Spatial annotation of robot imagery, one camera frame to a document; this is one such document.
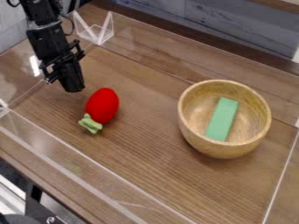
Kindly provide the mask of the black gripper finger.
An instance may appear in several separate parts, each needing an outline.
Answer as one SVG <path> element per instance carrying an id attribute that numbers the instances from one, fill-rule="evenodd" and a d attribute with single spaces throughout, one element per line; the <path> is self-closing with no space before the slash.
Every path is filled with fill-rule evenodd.
<path id="1" fill-rule="evenodd" d="M 58 65 L 58 70 L 65 90 L 70 93 L 81 92 L 86 87 L 81 63 L 77 60 L 62 62 Z"/>

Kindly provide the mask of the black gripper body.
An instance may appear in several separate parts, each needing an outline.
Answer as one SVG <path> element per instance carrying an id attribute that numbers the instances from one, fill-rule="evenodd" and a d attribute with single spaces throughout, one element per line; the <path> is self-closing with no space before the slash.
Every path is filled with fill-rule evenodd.
<path id="1" fill-rule="evenodd" d="M 75 39 L 69 42 L 62 22 L 30 29 L 27 37 L 37 57 L 42 61 L 39 68 L 45 73 L 45 79 L 49 83 L 54 83 L 59 81 L 58 65 L 73 60 L 81 63 L 86 56 L 81 48 L 81 41 Z"/>

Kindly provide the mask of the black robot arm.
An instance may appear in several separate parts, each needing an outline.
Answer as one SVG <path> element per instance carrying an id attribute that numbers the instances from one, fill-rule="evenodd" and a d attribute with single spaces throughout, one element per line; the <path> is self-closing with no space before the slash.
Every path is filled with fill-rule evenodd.
<path id="1" fill-rule="evenodd" d="M 27 18 L 26 31 L 35 55 L 42 62 L 39 68 L 49 83 L 59 81 L 65 90 L 77 93 L 83 90 L 85 78 L 81 60 L 86 56 L 81 41 L 67 40 L 70 36 L 62 27 L 62 4 L 59 0 L 6 0 L 13 7 L 22 6 Z"/>

